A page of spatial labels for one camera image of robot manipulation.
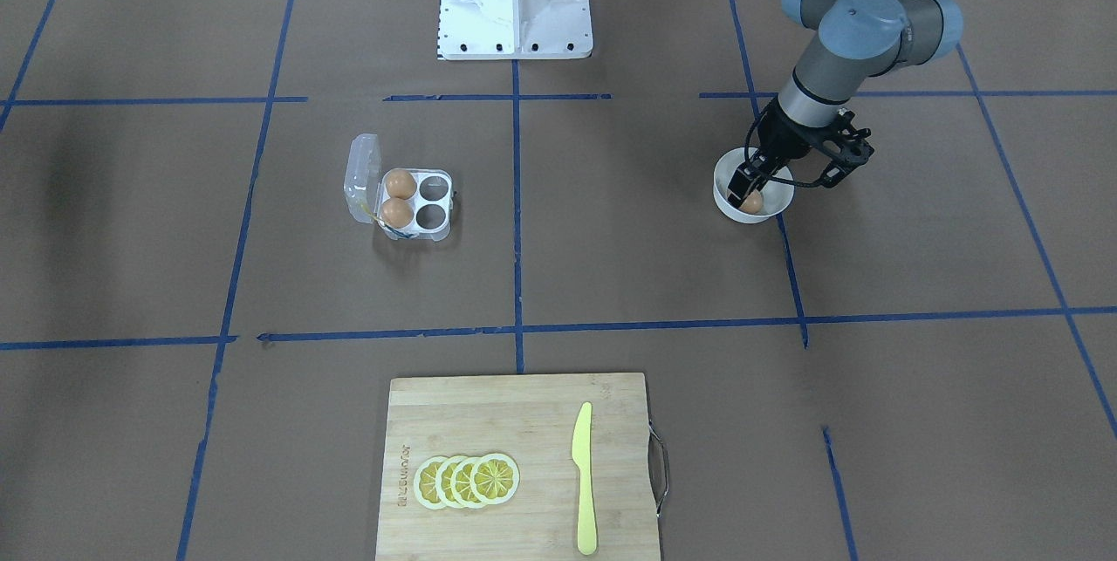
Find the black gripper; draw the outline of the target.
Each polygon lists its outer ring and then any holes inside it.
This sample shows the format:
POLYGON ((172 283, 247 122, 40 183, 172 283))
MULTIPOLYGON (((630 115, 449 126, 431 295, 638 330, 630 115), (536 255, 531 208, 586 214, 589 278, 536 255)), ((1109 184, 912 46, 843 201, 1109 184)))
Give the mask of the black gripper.
POLYGON ((754 120, 751 131, 754 129, 758 130, 757 150, 731 175, 727 186, 731 205, 739 205, 750 191, 763 192, 768 181, 794 182, 791 178, 779 178, 779 171, 792 161, 805 158, 825 134, 825 127, 806 127, 787 116, 779 99, 768 101, 754 120))

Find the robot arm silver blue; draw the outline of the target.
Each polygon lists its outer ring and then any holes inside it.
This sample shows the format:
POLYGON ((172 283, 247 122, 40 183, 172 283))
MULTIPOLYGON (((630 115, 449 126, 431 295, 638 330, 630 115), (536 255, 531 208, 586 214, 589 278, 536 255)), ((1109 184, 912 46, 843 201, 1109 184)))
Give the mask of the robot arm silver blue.
POLYGON ((812 181, 832 188, 873 154, 849 99, 867 79, 924 65, 953 51, 964 17, 953 0, 781 0, 785 15, 813 31, 790 79, 751 125, 757 148, 731 173, 729 205, 779 182, 779 171, 819 152, 825 168, 812 181))

